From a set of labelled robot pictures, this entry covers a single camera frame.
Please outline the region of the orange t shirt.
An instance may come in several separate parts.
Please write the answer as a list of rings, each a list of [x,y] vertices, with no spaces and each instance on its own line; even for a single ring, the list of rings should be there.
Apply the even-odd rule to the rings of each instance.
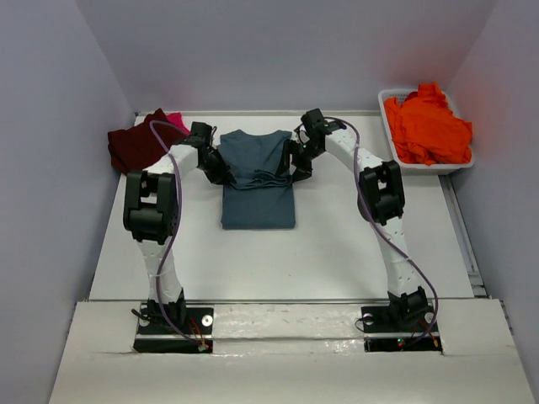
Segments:
[[[404,101],[383,102],[392,143],[407,164],[467,164],[472,160],[472,123],[454,115],[437,82],[418,85]]]

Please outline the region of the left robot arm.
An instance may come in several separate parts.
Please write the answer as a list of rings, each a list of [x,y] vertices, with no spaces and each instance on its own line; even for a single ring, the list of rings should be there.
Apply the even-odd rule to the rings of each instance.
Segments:
[[[210,183],[221,185],[231,182],[233,176],[213,145],[215,126],[195,122],[190,133],[172,146],[157,133],[163,126],[178,127],[161,120],[149,122],[164,156],[143,170],[127,174],[123,225],[140,248],[149,281],[147,312],[139,317],[183,336],[187,305],[173,258],[182,214],[182,177],[198,169]]]

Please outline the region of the teal blue t shirt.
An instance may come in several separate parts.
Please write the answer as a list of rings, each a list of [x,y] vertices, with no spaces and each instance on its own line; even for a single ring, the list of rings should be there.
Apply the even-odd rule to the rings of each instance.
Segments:
[[[296,225],[291,175],[277,173],[286,130],[250,135],[234,130],[220,136],[218,151],[234,180],[222,186],[221,226],[227,231],[290,230]]]

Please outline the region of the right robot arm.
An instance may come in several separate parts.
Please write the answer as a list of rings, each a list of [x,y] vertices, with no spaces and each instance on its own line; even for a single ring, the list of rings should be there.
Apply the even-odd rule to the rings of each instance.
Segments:
[[[293,169],[293,182],[312,176],[312,161],[323,153],[336,157],[354,175],[357,206],[376,234],[387,271],[389,303],[360,320],[366,327],[413,332],[424,325],[430,332],[437,320],[438,295],[408,254],[403,233],[405,195],[397,162],[384,161],[360,145],[359,131],[349,122],[307,111],[296,135],[286,142],[277,173]]]

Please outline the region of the pink folded t shirt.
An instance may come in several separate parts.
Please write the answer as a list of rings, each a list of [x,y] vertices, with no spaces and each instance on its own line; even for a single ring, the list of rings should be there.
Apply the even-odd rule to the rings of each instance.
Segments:
[[[180,112],[167,114],[166,118],[171,124],[179,127],[184,133],[186,134],[190,133],[189,128],[184,124],[183,115]]]

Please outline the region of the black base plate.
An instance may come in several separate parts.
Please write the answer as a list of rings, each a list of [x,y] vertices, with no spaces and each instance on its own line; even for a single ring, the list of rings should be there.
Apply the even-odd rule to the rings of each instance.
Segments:
[[[212,354],[214,308],[211,306],[187,306],[187,316],[174,331],[164,319],[151,319],[147,305],[140,310],[132,309],[137,317],[133,350],[139,354]]]
[[[438,352],[443,351],[438,325],[430,325],[434,310],[415,316],[411,322],[397,324],[387,316],[386,306],[362,306],[355,320],[363,334],[367,353]]]

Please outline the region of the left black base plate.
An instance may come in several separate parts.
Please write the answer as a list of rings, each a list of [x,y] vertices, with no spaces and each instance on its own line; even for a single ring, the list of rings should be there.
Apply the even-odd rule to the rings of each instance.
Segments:
[[[164,319],[151,319],[147,305],[140,310],[132,309],[137,317],[133,350],[139,354],[212,354],[214,308],[211,306],[187,306],[187,316],[174,331]]]

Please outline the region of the white plastic basket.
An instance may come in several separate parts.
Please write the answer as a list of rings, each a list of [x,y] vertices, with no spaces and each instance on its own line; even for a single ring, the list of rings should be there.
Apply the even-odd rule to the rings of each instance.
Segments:
[[[403,162],[398,156],[397,149],[392,140],[392,132],[388,122],[387,113],[385,110],[384,102],[388,98],[396,98],[398,102],[404,101],[404,99],[414,91],[414,88],[389,88],[382,89],[378,95],[378,103],[381,111],[382,123],[386,133],[387,144],[390,147],[392,159],[395,160],[403,173],[403,175],[432,175],[432,176],[445,176],[451,173],[454,173],[460,169],[471,168],[475,163],[475,151],[473,150],[473,144],[470,145],[470,150],[472,153],[470,162],[466,164],[445,164],[445,163],[436,163],[430,166],[424,164],[408,164]]]

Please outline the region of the dark red folded t shirt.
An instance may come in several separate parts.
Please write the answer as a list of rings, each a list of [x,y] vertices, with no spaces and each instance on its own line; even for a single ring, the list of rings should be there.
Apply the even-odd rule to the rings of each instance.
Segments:
[[[110,131],[108,150],[111,166],[115,170],[123,174],[135,169],[142,170],[166,154],[150,128],[153,120],[162,121],[162,124],[154,125],[154,128],[168,149],[189,135],[171,124],[161,109],[147,115],[140,124],[130,129]]]

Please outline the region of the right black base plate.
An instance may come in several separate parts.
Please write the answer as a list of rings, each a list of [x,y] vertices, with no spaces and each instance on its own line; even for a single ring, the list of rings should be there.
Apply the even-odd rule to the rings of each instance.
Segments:
[[[363,334],[367,353],[438,352],[443,351],[438,325],[430,325],[434,310],[415,316],[411,322],[397,324],[387,316],[386,306],[362,306],[355,320]]]

